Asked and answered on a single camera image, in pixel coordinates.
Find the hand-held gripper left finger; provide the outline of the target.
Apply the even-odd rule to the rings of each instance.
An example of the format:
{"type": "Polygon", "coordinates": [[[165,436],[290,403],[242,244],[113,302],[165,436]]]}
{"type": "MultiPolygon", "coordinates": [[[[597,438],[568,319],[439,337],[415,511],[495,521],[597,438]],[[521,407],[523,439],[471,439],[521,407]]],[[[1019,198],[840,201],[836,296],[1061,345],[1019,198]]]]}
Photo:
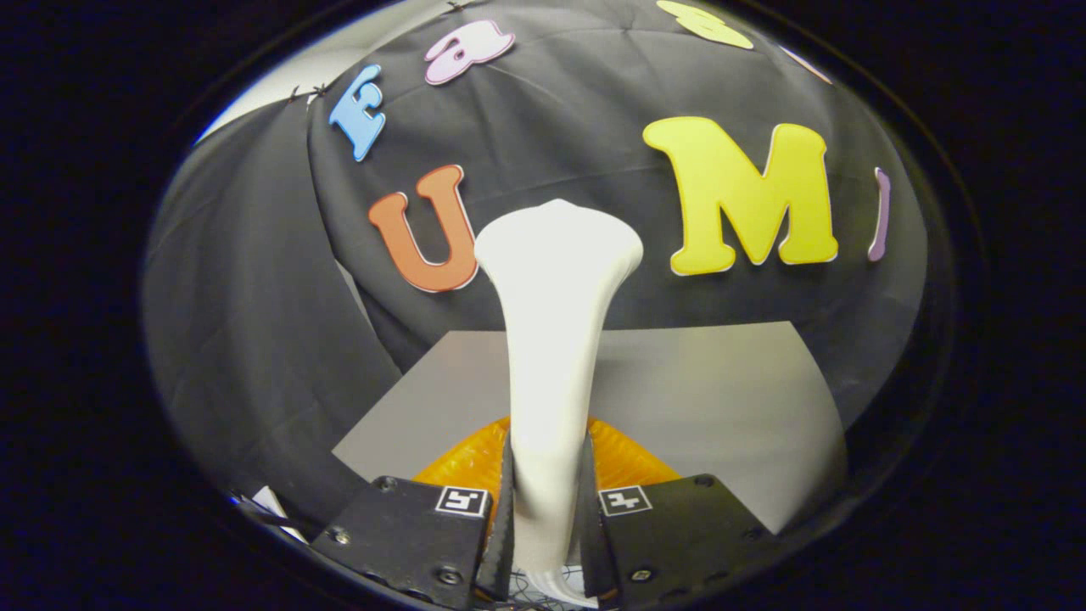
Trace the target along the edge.
{"type": "Polygon", "coordinates": [[[374,479],[311,548],[425,603],[503,603],[512,590],[509,427],[508,418],[482,427],[415,479],[374,479]]]}

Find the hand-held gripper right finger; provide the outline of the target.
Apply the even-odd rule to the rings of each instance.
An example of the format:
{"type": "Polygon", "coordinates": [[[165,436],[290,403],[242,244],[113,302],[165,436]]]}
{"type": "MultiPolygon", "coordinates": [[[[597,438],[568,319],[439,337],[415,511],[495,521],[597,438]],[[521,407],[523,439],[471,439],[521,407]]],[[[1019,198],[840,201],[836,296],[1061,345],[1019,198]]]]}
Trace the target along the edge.
{"type": "Polygon", "coordinates": [[[596,418],[580,468],[581,574],[602,608],[696,604],[776,555],[775,534],[720,479],[679,476],[596,418]]]}

